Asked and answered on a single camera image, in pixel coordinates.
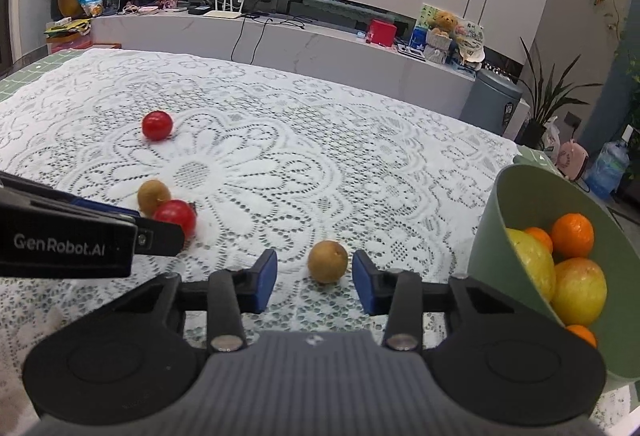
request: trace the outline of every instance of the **red fruit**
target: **red fruit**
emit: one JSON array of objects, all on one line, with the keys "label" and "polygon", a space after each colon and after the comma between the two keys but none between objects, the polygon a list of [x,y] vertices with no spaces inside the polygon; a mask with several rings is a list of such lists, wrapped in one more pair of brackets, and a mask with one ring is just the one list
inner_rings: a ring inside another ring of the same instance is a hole
[{"label": "red fruit", "polygon": [[152,111],[142,119],[142,134],[149,140],[164,140],[173,127],[174,121],[164,111]]},{"label": "red fruit", "polygon": [[180,225],[184,239],[189,239],[196,230],[196,212],[191,205],[182,200],[165,201],[156,209],[154,219]]}]

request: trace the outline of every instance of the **green bowl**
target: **green bowl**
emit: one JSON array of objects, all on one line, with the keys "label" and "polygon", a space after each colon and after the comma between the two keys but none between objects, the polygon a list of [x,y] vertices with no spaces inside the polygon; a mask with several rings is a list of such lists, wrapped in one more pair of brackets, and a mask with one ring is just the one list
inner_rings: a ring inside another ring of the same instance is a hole
[{"label": "green bowl", "polygon": [[468,273],[560,323],[529,279],[505,227],[549,231],[560,216],[571,212],[591,220],[595,243],[589,258],[607,278],[607,302],[589,328],[607,365],[604,391],[613,390],[640,379],[640,259],[610,214],[588,195],[540,167],[503,169],[482,214]]}]

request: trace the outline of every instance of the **water bottle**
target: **water bottle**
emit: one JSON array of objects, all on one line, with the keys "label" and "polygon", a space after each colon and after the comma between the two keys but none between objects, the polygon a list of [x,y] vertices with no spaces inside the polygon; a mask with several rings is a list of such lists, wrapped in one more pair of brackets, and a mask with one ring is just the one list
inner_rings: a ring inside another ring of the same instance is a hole
[{"label": "water bottle", "polygon": [[621,140],[607,142],[585,178],[585,182],[598,198],[608,199],[611,192],[618,188],[622,175],[629,167],[626,143],[631,138],[633,130],[633,127],[627,126]]}]

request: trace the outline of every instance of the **power cord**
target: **power cord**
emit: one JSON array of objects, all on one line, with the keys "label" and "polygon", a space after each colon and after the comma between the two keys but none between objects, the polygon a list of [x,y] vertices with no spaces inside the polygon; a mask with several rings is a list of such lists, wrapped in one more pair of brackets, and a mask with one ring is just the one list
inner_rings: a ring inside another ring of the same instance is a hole
[{"label": "power cord", "polygon": [[[266,20],[265,21],[261,21],[260,18],[264,18],[264,17],[266,17]],[[247,19],[250,19],[250,20],[252,20],[252,21],[254,21],[256,23],[261,23],[262,24],[262,32],[260,33],[260,39],[258,39],[258,42],[255,44],[254,53],[251,56],[251,63],[249,63],[249,64],[253,64],[254,63],[255,53],[258,50],[258,46],[260,46],[260,42],[262,41],[262,37],[264,36],[264,31],[267,28],[267,25],[295,26],[297,28],[301,28],[302,30],[304,30],[305,24],[309,24],[309,23],[313,22],[312,19],[307,18],[305,16],[293,16],[292,18],[287,18],[285,20],[280,20],[279,22],[276,22],[273,18],[269,17],[269,15],[264,13],[264,12],[250,12],[248,14],[243,14],[242,15],[242,26],[240,27],[240,34],[238,35],[238,39],[236,39],[236,44],[234,45],[233,50],[231,51],[231,60],[234,60],[234,54],[236,52],[236,48],[238,47],[240,39],[242,38],[242,32],[244,30],[244,24],[246,23]]]}]

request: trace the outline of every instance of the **green checkered cloth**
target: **green checkered cloth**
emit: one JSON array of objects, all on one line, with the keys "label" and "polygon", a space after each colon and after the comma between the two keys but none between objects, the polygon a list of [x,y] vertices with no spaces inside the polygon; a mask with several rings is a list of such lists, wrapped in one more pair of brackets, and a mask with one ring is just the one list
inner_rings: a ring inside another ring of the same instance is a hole
[{"label": "green checkered cloth", "polygon": [[30,82],[38,80],[44,73],[61,66],[63,62],[81,55],[84,50],[63,50],[40,59],[24,68],[18,70],[9,77],[0,81],[0,102],[9,98],[18,89]]}]

